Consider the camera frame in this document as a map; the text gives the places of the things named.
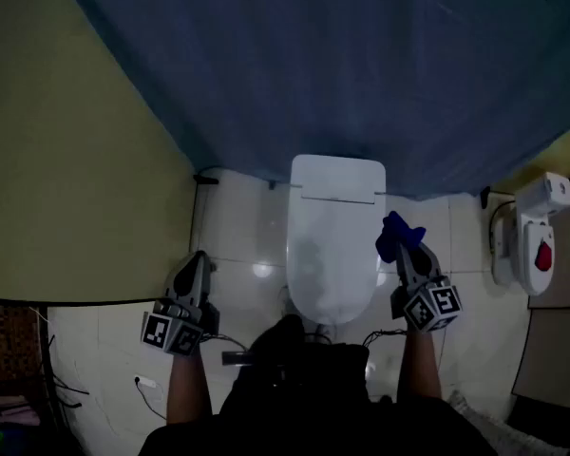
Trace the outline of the pink cloth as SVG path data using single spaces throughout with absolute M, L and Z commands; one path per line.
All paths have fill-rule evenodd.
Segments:
M 41 425 L 38 413 L 23 395 L 0 396 L 0 422 L 30 427 Z

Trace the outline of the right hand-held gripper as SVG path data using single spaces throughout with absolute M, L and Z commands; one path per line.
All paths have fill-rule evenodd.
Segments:
M 415 275 L 432 279 L 441 274 L 434 253 L 420 243 L 411 251 L 399 243 L 396 247 L 397 274 L 403 284 L 414 284 Z M 390 296 L 394 319 L 404 318 L 408 328 L 419 333 L 444 329 L 462 313 L 457 288 L 447 276 L 439 276 L 412 289 L 399 286 Z

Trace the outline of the patterned floor mat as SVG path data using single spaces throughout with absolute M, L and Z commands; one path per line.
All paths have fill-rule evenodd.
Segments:
M 569 448 L 552 446 L 488 414 L 476 411 L 457 390 L 450 394 L 447 402 L 479 430 L 499 456 L 569 456 L 570 454 Z

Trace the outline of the blue backdrop curtain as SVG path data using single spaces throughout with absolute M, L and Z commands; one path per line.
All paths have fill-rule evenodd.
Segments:
M 476 194 L 570 129 L 570 0 L 76 0 L 198 170 Z

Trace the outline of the black metal rack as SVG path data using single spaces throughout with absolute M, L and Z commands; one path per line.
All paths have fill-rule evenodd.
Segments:
M 80 402 L 67 402 L 58 394 L 57 389 L 82 395 L 89 395 L 89 392 L 83 389 L 75 389 L 67 385 L 54 373 L 50 355 L 50 348 L 54 337 L 49 336 L 51 324 L 48 320 L 47 307 L 30 307 L 30 309 L 36 314 L 38 318 L 38 337 L 41 357 L 39 373 L 44 380 L 48 404 L 53 415 L 55 426 L 60 432 L 72 434 L 70 424 L 67 419 L 67 410 L 79 409 L 82 404 Z

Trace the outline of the brown woven mat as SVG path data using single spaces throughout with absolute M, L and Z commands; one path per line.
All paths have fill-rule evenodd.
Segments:
M 44 397 L 38 319 L 26 307 L 0 305 L 0 396 Z

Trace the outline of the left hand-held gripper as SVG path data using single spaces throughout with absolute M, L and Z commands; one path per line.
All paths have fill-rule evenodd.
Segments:
M 220 314 L 210 302 L 213 271 L 210 257 L 202 250 L 189 254 L 165 280 L 165 295 L 155 301 L 142 318 L 141 343 L 171 355 L 192 355 L 202 339 L 219 333 Z M 185 297 L 200 307 L 174 300 Z

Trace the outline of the person's left forearm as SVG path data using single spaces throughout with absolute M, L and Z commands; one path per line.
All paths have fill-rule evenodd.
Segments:
M 173 358 L 166 403 L 166 424 L 185 424 L 213 415 L 200 349 Z

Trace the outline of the small black box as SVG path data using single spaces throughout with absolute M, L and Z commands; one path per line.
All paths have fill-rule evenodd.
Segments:
M 249 351 L 223 351 L 221 362 L 225 367 L 250 367 L 256 362 L 255 356 Z

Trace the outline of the person's right forearm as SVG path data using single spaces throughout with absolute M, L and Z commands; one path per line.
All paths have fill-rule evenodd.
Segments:
M 398 403 L 413 397 L 441 399 L 441 383 L 430 332 L 407 330 L 396 400 Z

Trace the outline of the person's dark clothing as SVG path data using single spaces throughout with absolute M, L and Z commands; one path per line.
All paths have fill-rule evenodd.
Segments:
M 288 314 L 251 345 L 220 410 L 153 430 L 139 456 L 496 456 L 441 399 L 368 395 L 369 351 L 312 342 Z

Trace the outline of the blue wiping cloth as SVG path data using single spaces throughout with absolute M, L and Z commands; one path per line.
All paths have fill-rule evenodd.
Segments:
M 375 241 L 376 251 L 382 261 L 390 264 L 396 261 L 396 251 L 399 246 L 409 251 L 416 250 L 426 232 L 427 229 L 424 227 L 409 227 L 397 212 L 390 211 L 383 218 L 382 232 Z

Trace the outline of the black floor mat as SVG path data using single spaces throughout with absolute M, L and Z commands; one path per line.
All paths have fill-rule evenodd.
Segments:
M 549 444 L 570 447 L 570 408 L 518 396 L 507 423 Z

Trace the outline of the white toilet lid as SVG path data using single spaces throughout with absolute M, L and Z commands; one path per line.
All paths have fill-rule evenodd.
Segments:
M 308 199 L 291 188 L 286 277 L 297 310 L 317 324 L 354 320 L 371 303 L 385 198 L 373 203 Z

